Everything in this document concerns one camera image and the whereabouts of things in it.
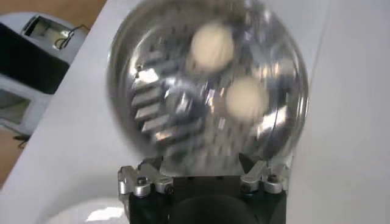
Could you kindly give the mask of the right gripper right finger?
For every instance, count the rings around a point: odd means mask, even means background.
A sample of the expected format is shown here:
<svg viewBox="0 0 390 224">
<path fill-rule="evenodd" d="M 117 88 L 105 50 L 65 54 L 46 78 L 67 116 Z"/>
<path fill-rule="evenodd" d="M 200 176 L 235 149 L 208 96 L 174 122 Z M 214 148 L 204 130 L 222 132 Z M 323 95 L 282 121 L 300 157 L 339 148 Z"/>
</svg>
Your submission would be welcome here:
<svg viewBox="0 0 390 224">
<path fill-rule="evenodd" d="M 263 190 L 270 194 L 280 194 L 286 190 L 288 182 L 288 167 L 283 163 L 273 163 L 239 154 L 239 162 L 244 175 L 240 176 L 241 190 L 245 194 Z"/>
</svg>

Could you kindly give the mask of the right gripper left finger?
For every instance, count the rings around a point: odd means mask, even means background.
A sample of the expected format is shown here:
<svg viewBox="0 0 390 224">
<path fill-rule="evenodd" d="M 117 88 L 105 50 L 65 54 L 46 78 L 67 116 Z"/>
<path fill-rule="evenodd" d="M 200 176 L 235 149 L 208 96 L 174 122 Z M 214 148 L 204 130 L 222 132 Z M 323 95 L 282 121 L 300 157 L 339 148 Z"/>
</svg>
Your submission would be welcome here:
<svg viewBox="0 0 390 224">
<path fill-rule="evenodd" d="M 122 166 L 118 170 L 118 195 L 126 197 L 147 197 L 154 187 L 159 194 L 171 195 L 174 192 L 173 178 L 160 172 L 163 157 L 146 158 L 137 167 Z"/>
</svg>

